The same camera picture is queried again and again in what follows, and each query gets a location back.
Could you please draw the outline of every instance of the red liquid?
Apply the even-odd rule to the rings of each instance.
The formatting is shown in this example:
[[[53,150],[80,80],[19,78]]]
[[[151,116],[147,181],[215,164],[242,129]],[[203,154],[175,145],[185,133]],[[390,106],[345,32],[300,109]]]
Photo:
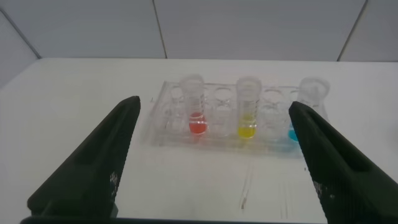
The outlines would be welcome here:
[[[203,134],[207,128],[205,116],[200,112],[195,112],[189,117],[189,129],[192,134]]]

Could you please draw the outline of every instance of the test tube rack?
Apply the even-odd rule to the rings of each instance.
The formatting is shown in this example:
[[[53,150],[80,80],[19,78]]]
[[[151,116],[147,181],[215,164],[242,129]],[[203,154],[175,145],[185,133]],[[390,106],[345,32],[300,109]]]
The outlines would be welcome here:
[[[259,152],[301,156],[297,141],[289,138],[294,131],[289,107],[297,99],[296,86],[263,86],[257,109],[256,133],[251,139],[238,136],[236,86],[206,83],[204,89],[207,130],[197,136],[190,132],[183,95],[178,83],[164,82],[150,114],[152,144],[239,152]]]

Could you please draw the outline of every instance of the blue liquid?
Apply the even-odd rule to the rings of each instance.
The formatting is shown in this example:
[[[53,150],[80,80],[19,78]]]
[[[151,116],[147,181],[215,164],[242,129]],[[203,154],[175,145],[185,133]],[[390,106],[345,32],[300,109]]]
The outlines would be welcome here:
[[[299,140],[297,139],[296,132],[295,132],[294,129],[293,129],[292,123],[290,124],[289,132],[287,133],[287,135],[288,135],[289,138],[291,138],[292,140],[294,140],[294,141],[299,141]]]

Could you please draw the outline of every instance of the white table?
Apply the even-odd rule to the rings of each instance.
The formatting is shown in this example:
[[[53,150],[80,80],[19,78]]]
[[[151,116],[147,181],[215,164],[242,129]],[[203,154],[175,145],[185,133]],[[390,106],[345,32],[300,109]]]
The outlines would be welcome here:
[[[119,217],[326,222],[301,160],[142,144],[163,81],[188,73],[212,83],[327,79],[330,123],[398,181],[398,63],[49,58],[0,90],[0,222],[28,217],[32,193],[132,95],[141,113],[116,197]]]

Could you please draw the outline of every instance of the test tube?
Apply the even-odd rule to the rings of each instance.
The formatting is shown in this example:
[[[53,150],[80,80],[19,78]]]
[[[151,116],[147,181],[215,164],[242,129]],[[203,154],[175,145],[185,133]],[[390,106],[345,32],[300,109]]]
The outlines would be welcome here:
[[[328,81],[318,77],[307,77],[300,82],[297,101],[311,107],[323,118],[326,114],[322,111],[323,100],[330,90]]]
[[[238,100],[238,135],[253,138],[257,127],[257,108],[260,100],[261,81],[256,77],[240,78],[236,82]]]
[[[180,81],[185,109],[188,116],[189,130],[192,134],[206,132],[207,123],[204,115],[204,83],[200,75],[190,75]]]

